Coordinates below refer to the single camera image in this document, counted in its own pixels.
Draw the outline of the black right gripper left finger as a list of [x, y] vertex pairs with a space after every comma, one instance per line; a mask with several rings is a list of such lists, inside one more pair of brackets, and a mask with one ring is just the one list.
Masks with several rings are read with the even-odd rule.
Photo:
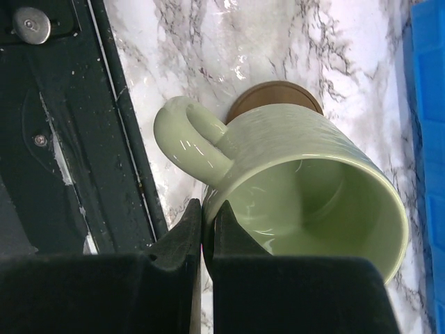
[[196, 333], [201, 204], [146, 251], [1, 262], [2, 333]]

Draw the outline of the oval wooden tray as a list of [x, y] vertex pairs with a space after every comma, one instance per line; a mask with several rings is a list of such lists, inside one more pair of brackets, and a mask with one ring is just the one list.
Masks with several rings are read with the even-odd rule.
[[302, 86], [288, 81], [268, 81], [241, 94], [228, 111], [225, 124], [249, 110], [269, 104], [296, 104], [323, 115], [316, 98]]

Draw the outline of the blue plastic divided bin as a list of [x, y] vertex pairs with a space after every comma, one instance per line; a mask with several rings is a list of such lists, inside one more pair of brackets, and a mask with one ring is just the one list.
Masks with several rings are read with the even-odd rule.
[[411, 8], [414, 151], [426, 271], [427, 319], [444, 332], [444, 2]]

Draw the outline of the black metal base rail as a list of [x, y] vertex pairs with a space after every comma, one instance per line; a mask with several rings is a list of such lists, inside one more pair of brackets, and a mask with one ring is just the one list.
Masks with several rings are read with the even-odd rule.
[[1, 2], [1, 246], [137, 253], [168, 230], [103, 1]]

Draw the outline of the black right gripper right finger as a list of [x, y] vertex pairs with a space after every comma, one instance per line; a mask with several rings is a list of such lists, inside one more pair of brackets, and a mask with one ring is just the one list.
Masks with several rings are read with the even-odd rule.
[[214, 221], [216, 333], [398, 333], [382, 278], [358, 257], [273, 256], [228, 202]]

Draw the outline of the light green ceramic mug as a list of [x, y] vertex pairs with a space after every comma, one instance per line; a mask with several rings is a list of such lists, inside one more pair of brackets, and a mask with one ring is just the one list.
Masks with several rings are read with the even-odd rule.
[[401, 197], [321, 114], [269, 104], [224, 124], [199, 102], [179, 96], [158, 111], [154, 137], [174, 165], [205, 185], [208, 271], [225, 203], [268, 254], [363, 257], [384, 281], [400, 268], [409, 234]]

